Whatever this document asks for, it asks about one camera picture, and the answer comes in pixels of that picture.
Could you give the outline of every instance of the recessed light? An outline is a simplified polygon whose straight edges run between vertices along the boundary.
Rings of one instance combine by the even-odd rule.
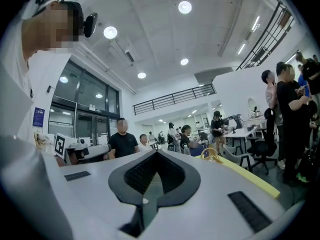
[[[138,78],[140,79],[144,79],[145,77],[146,77],[146,73],[141,72],[138,74]]]
[[[182,1],[178,5],[178,9],[182,14],[188,14],[192,10],[192,5],[188,1]]]
[[[65,76],[61,76],[59,80],[61,83],[68,83],[68,78],[66,78]]]
[[[245,43],[241,46],[241,48],[240,48],[240,50],[239,50],[239,52],[238,52],[238,55],[241,53],[241,51],[242,51],[242,49],[245,47]]]
[[[180,64],[181,64],[182,66],[185,66],[185,65],[188,64],[188,62],[189,62],[189,60],[188,60],[187,58],[183,58],[183,59],[180,61]]]
[[[103,35],[105,36],[105,38],[108,39],[114,39],[118,34],[117,29],[114,26],[107,26],[104,31],[103,31]]]

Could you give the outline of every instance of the poster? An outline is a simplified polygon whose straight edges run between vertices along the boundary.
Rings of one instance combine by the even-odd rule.
[[[42,108],[36,107],[34,109],[32,125],[35,127],[44,127],[44,117],[45,117],[45,110]]]

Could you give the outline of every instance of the floor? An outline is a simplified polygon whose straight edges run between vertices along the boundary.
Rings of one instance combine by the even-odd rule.
[[[235,146],[239,145],[239,141],[235,141]],[[161,145],[163,150],[167,150],[168,145],[165,143]],[[251,147],[250,141],[246,142],[247,149]],[[275,151],[272,158],[278,157],[278,148]],[[274,162],[267,162],[267,166],[269,168],[269,174],[265,175],[265,168],[262,164],[257,165],[253,168],[253,172],[255,175],[275,187],[277,190],[280,191],[280,195],[278,197],[278,201],[281,203],[281,205],[288,210],[293,204],[295,204],[297,201],[304,198],[307,188],[303,186],[297,186],[297,187],[290,187],[284,183],[282,183],[282,173],[283,171],[279,169],[277,165],[275,165]],[[157,214],[157,198],[162,196],[163,189],[162,189],[162,183],[161,179],[158,174],[156,174],[147,189],[146,193],[144,194],[144,198],[149,200],[148,204],[145,204],[143,206],[143,217],[144,217],[144,226],[147,227],[152,219]]]

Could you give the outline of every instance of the black chair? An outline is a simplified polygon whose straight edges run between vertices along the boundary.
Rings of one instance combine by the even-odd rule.
[[[256,141],[258,139],[257,137],[246,138],[247,140],[251,141],[251,147],[248,148],[247,152],[259,157],[259,158],[254,158],[254,160],[257,161],[257,163],[255,163],[251,167],[253,168],[258,164],[263,164],[266,169],[265,175],[269,174],[269,169],[267,167],[266,162],[272,161],[274,162],[274,165],[277,165],[277,161],[278,161],[277,158],[268,158],[268,157],[271,157],[277,149],[274,128],[275,128],[275,116],[273,114],[266,120],[266,129],[260,129],[262,131],[264,141],[263,140]]]

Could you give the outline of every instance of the railing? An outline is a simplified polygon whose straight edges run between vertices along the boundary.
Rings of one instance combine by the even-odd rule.
[[[214,89],[212,84],[206,84],[204,86],[178,91],[133,105],[134,114],[138,115],[144,112],[161,109],[170,105],[175,105],[181,102],[194,100],[212,94],[216,94],[216,90]]]
[[[279,21],[285,14],[288,21],[285,26],[281,26]],[[260,66],[288,34],[293,21],[287,8],[279,2],[262,35],[236,70]]]

